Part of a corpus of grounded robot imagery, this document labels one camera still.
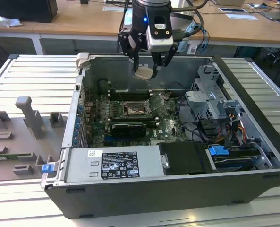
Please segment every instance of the metal table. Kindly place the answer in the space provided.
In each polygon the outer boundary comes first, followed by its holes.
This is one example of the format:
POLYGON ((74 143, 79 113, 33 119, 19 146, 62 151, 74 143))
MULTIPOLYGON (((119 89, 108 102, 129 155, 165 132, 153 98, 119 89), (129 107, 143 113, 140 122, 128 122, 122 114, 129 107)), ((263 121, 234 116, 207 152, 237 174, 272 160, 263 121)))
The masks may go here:
MULTIPOLYGON (((67 114, 78 73, 75 60, 76 56, 52 55, 20 55, 7 60, 0 69, 0 110, 6 108, 10 117, 21 116, 14 108, 16 98, 30 95, 42 116, 51 110, 67 114)), ((235 58, 224 58, 224 61, 280 133, 279 88, 252 62, 235 58)), ((228 86, 224 87, 233 97, 228 86)), ((280 226, 280 187, 249 204, 69 220, 39 182, 40 179, 0 182, 0 226, 280 226)))

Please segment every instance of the green circuit board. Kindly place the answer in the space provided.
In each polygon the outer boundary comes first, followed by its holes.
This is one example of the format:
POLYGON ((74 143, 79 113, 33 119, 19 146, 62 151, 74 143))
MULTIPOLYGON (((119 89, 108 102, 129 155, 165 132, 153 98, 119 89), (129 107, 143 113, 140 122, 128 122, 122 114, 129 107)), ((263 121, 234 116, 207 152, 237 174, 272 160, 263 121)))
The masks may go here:
POLYGON ((157 145, 159 142, 187 140, 175 116, 178 98, 166 97, 166 100, 160 100, 163 95, 160 92, 154 93, 152 97, 156 98, 149 99, 150 103, 147 100, 111 101, 104 95, 92 95, 91 106, 85 107, 88 110, 86 130, 89 147, 157 145), (146 135, 136 139, 114 138, 110 131, 111 125, 116 123, 114 119, 119 120, 119 123, 144 123, 147 125, 146 135))

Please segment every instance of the laptop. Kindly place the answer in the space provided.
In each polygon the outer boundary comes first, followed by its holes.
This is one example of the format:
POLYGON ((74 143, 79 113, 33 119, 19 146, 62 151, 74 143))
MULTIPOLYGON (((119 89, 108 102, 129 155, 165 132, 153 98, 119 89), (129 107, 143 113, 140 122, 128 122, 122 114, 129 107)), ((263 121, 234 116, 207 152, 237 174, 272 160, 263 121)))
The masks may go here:
POLYGON ((270 20, 280 20, 280 13, 275 13, 275 12, 261 12, 261 13, 270 20))
POLYGON ((215 5, 242 6, 245 0, 212 0, 215 5))

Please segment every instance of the desk leg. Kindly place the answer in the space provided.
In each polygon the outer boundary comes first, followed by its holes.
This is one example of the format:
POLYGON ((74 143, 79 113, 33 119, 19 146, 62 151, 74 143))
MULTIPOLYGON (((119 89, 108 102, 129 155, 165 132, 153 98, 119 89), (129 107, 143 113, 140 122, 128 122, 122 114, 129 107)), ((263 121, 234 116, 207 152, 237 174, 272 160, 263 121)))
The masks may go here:
POLYGON ((74 51, 77 51, 78 50, 77 40, 73 39, 72 42, 73 42, 74 51))
POLYGON ((44 46, 41 43, 40 35, 34 34, 34 36, 31 38, 36 50, 36 54, 43 55, 45 54, 44 46))

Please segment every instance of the warning label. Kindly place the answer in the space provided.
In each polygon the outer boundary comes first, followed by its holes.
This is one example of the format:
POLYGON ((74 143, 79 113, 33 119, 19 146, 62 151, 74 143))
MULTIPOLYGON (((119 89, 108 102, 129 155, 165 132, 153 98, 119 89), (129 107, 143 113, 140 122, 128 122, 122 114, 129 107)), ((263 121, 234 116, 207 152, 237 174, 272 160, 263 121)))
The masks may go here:
POLYGON ((102 153, 103 180, 140 177, 136 152, 102 153))

